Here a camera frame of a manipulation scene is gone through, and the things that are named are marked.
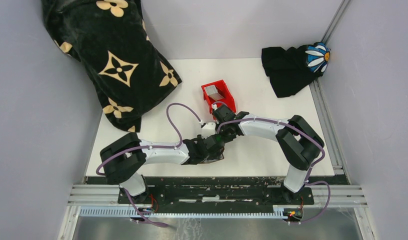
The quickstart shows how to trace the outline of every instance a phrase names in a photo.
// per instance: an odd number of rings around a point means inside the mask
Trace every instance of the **white tabletop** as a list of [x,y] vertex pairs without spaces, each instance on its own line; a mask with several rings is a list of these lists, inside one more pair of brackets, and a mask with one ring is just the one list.
[[[237,112],[245,111],[264,118],[289,119],[302,116],[323,137],[310,88],[307,86],[295,96],[277,98],[265,75],[260,58],[236,59],[183,59],[170,60],[183,83],[163,102],[142,117],[140,139],[152,142],[177,142],[176,132],[166,118],[170,103],[183,103],[194,109],[205,121],[213,118],[203,100],[201,85],[223,79],[235,99]],[[170,116],[184,139],[201,134],[196,118],[181,106],[170,108]],[[86,171],[96,176],[101,163],[100,151],[124,136],[127,132],[113,127],[102,115],[92,154]],[[313,176],[332,176],[331,160],[325,147],[326,157],[312,171]],[[239,136],[225,146],[224,159],[210,164],[175,165],[170,163],[149,164],[138,172],[154,177],[249,177],[285,176],[287,162],[277,142],[254,136]]]

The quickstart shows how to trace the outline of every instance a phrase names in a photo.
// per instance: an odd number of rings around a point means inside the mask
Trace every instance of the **red plastic container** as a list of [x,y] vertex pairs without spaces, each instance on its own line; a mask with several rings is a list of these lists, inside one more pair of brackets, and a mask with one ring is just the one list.
[[212,111],[213,111],[212,104],[214,102],[216,102],[214,99],[209,97],[206,94],[206,91],[204,90],[205,87],[208,87],[208,86],[211,86],[211,85],[215,85],[218,92],[224,97],[224,98],[220,99],[219,101],[224,102],[234,113],[236,113],[237,108],[235,107],[234,97],[232,97],[231,93],[229,92],[228,86],[226,85],[225,81],[223,81],[223,80],[215,81],[215,82],[212,82],[212,83],[201,86],[202,93],[203,93],[203,96],[204,96],[204,100],[208,104],[208,111],[210,113],[212,113]]

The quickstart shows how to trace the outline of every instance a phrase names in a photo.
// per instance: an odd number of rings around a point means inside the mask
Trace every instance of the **gray floor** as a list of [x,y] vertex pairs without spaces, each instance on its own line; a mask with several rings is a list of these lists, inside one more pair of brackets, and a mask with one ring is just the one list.
[[[304,217],[319,209],[305,209]],[[328,209],[316,221],[288,226],[280,219],[154,218],[172,227],[121,217],[80,217],[75,240],[361,240],[353,209]]]

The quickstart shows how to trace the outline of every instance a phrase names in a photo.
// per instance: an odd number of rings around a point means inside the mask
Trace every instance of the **folded black cloth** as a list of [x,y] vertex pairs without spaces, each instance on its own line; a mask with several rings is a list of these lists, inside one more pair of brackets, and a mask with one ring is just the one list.
[[108,120],[138,132],[141,116],[181,78],[151,44],[139,0],[41,0],[45,28],[80,61]]
[[331,50],[321,42],[288,50],[280,46],[261,50],[261,62],[278,98],[298,93],[324,74]]

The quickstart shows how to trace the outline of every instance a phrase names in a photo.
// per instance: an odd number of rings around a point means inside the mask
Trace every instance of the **diamond star motif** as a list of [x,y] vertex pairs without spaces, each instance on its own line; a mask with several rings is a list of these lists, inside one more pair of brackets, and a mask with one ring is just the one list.
[[107,75],[120,82],[131,86],[131,76],[137,68],[138,63],[129,63],[121,60],[110,51],[108,51],[108,62],[104,69],[98,73],[99,75]]

